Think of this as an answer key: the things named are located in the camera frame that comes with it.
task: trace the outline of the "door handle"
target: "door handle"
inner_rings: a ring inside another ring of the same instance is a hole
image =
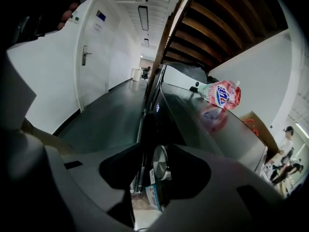
[[[87,56],[87,55],[91,55],[91,54],[92,54],[92,53],[87,52],[87,46],[84,45],[84,48],[83,48],[82,66],[86,65],[86,56]]]

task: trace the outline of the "gray floor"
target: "gray floor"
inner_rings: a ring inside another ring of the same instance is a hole
[[[135,143],[147,82],[128,81],[91,103],[59,135],[76,153]]]

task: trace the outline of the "wooden stair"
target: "wooden stair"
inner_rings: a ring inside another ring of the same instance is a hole
[[[182,62],[209,72],[285,29],[277,0],[189,0],[160,63]]]

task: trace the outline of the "ceiling light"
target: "ceiling light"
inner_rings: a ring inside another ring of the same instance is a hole
[[[139,6],[139,14],[140,14],[140,23],[141,28],[145,31],[148,31],[148,7],[147,6]]]
[[[306,135],[307,138],[309,138],[308,134],[305,132],[305,130],[298,124],[296,123],[296,125],[298,126],[298,128],[300,128],[300,130]]]
[[[144,39],[145,41],[145,46],[149,47],[149,40],[148,39]]]

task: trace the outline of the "white wall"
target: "white wall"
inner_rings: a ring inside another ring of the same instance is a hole
[[[112,46],[109,89],[130,79],[138,67],[140,47],[135,28],[124,7],[106,0],[121,18]],[[16,70],[37,94],[26,118],[37,128],[54,133],[79,109],[74,76],[76,47],[81,25],[91,0],[81,4],[75,13],[80,23],[67,22],[65,27],[36,41],[8,50]]]
[[[270,132],[272,134],[275,134],[277,130],[282,126],[285,118],[287,118],[288,114],[291,111],[293,101],[296,97],[298,89],[300,74],[302,72],[302,69],[304,68],[306,50],[305,36],[302,32],[302,29],[298,25],[298,22],[295,20],[293,14],[285,6],[285,4],[281,0],[278,1],[283,10],[286,22],[289,27],[292,47],[292,59],[289,79],[285,83],[285,95],[282,99],[281,106],[278,109],[276,116],[271,122],[272,129],[270,130]]]
[[[181,87],[187,90],[189,90],[191,87],[195,87],[195,84],[197,83],[195,79],[181,73],[179,70],[169,65],[166,66],[163,81],[167,84],[171,84],[173,86]]]
[[[78,110],[73,76],[73,59],[81,22],[91,0],[77,9],[80,23],[67,22],[56,33],[16,45],[8,56],[22,78],[37,94],[26,118],[48,133]]]
[[[152,60],[148,60],[148,59],[144,59],[144,58],[140,58],[140,64],[139,66],[141,68],[148,68],[148,66],[153,67],[154,62]]]
[[[125,6],[106,0],[120,17],[112,46],[109,89],[133,77],[132,69],[139,66],[140,46],[136,30]]]
[[[231,112],[242,116],[254,111],[269,127],[285,96],[291,62],[292,45],[286,30],[221,64],[209,75],[240,81],[240,104]]]

